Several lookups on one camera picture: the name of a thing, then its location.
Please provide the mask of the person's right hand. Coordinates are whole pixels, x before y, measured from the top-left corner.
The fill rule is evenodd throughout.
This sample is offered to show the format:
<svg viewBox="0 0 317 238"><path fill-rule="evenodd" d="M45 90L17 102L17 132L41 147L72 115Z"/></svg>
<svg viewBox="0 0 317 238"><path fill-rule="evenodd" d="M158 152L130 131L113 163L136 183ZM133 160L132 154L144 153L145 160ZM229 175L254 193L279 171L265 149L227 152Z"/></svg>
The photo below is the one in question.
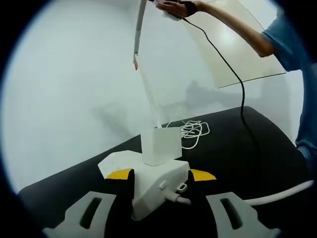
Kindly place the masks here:
<svg viewBox="0 0 317 238"><path fill-rule="evenodd" d="M188 16L186 6L178 2L172 2L172 1L158 2L156 4L156 8L158 8L159 10L168 12L170 14L173 14L180 18L184 18Z"/></svg>

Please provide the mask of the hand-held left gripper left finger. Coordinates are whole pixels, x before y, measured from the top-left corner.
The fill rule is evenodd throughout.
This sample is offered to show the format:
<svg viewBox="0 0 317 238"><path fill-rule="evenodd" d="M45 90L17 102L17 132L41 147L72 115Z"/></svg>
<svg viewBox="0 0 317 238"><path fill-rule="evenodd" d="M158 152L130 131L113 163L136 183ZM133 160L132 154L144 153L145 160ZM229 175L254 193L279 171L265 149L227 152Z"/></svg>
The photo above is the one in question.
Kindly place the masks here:
<svg viewBox="0 0 317 238"><path fill-rule="evenodd" d="M118 191L90 191L65 211L64 220L55 228L44 228L48 238L115 237L117 229L128 223L132 213L135 173L132 168L118 170L105 179Z"/></svg>

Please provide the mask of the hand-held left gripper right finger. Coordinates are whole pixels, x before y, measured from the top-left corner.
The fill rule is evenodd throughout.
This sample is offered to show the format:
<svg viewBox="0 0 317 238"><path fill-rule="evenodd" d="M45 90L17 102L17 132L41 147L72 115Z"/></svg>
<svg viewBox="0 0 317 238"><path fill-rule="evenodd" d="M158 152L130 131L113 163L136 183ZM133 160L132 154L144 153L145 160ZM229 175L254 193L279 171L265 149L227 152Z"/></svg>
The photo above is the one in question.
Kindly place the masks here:
<svg viewBox="0 0 317 238"><path fill-rule="evenodd" d="M204 196L218 238L276 238L280 229L269 229L257 211L233 192Z"/></svg>

